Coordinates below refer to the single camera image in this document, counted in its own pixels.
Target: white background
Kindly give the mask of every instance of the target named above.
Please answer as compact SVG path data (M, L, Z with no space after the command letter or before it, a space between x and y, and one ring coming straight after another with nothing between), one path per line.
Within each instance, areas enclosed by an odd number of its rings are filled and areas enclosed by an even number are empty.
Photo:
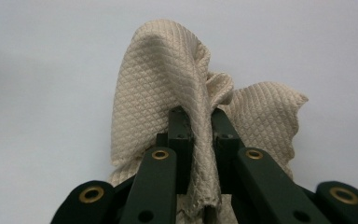
M49 223L69 192L106 180L117 73L134 31L178 21L236 89L305 93L297 184L358 188L358 1L0 0L0 223Z

